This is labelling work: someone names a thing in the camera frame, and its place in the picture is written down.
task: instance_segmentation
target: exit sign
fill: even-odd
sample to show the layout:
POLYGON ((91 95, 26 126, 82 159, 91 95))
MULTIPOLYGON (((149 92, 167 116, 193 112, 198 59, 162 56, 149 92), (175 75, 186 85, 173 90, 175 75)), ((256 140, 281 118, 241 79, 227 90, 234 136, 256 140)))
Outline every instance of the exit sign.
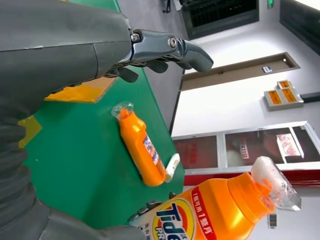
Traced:
POLYGON ((273 8, 273 0, 267 0, 267 2, 269 9, 273 8))

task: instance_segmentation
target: green mat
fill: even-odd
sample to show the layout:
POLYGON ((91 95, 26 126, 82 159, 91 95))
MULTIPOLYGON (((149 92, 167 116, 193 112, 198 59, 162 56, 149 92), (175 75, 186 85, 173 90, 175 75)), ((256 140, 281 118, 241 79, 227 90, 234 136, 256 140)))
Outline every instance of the green mat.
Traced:
MULTIPOLYGON (((77 3, 118 10, 112 0, 77 0, 77 3)), ((38 198, 51 207, 94 228, 125 224, 146 201, 168 199, 183 190, 180 164, 171 183, 145 186, 121 139, 111 109, 131 101, 143 120, 166 166, 176 149, 145 73, 135 83, 118 78, 96 104, 44 102, 35 117, 42 130, 26 149, 38 198)))

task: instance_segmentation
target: gray floor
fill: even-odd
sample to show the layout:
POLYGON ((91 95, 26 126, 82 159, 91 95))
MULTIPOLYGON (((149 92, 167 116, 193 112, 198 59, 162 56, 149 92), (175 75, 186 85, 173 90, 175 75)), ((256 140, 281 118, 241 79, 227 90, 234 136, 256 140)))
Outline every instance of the gray floor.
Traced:
MULTIPOLYGON (((171 12, 162 13, 166 1, 163 0, 118 0, 121 11, 127 16, 133 29, 146 29, 171 33, 187 39, 187 32, 180 11, 176 11, 174 1, 171 12)), ((174 114, 183 70, 175 63, 162 74, 144 69, 168 129, 174 114)))

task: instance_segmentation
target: transparent bottle cap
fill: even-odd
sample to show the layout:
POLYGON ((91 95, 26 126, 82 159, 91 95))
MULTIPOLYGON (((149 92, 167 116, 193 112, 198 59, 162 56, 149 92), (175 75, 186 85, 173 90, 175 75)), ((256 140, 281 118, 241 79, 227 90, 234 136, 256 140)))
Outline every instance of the transparent bottle cap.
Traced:
POLYGON ((252 178, 260 185, 271 188, 269 197, 278 209, 299 211, 301 198, 272 160, 266 156, 257 158, 251 169, 252 178))
POLYGON ((122 120, 129 117, 134 112, 134 104, 130 101, 123 101, 114 106, 111 114, 118 120, 122 120))

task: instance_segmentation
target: red sign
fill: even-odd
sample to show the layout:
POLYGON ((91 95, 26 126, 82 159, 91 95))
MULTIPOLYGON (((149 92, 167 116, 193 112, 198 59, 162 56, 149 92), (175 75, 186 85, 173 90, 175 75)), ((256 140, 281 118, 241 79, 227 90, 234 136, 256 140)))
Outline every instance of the red sign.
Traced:
POLYGON ((212 227, 211 222, 205 207, 204 200, 199 191, 199 187, 196 186, 191 191, 192 202, 193 204, 194 211, 198 218, 198 224, 202 229, 203 234, 208 240, 217 240, 217 236, 212 227))

